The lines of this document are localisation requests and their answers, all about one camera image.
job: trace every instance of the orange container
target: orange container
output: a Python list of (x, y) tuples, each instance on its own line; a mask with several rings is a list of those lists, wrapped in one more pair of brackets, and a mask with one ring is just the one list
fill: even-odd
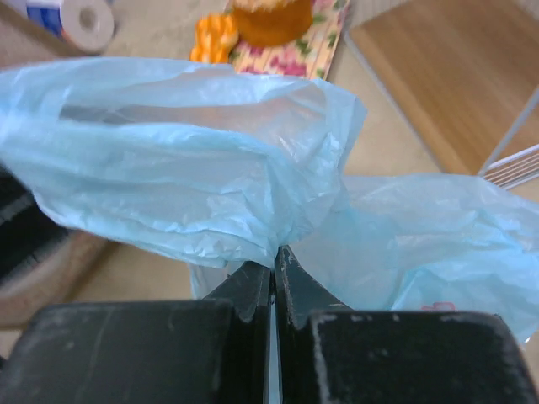
[(283, 45), (312, 24), (311, 0), (233, 0), (232, 15), (251, 46)]

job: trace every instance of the paper roll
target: paper roll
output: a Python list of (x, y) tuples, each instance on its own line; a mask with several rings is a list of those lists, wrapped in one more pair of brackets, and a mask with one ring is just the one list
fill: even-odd
[(86, 53), (99, 53), (115, 29), (105, 0), (0, 0)]

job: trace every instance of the wooden floor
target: wooden floor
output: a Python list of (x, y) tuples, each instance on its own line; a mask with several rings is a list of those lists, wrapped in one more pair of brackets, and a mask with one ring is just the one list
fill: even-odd
[[(539, 85), (539, 22), (510, 0), (410, 0), (350, 37), (448, 173), (477, 173)], [(536, 109), (500, 158), (538, 143)]]

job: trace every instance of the floral cloth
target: floral cloth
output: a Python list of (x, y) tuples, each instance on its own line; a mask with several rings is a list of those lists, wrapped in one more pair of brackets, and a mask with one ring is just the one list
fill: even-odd
[(350, 0), (312, 0), (312, 26), (299, 40), (270, 48), (240, 41), (231, 62), (238, 72), (325, 79), (349, 7)]

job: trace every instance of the plastic bag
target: plastic bag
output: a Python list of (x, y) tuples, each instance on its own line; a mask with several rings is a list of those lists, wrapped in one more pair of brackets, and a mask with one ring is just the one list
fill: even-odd
[[(291, 248), (356, 310), (484, 311), (539, 328), (539, 205), (477, 177), (344, 177), (351, 206)], [(191, 270), (204, 297), (238, 265)]]
[(0, 162), (61, 225), (212, 267), (270, 266), (344, 204), (365, 115), (322, 80), (59, 61), (0, 74)]

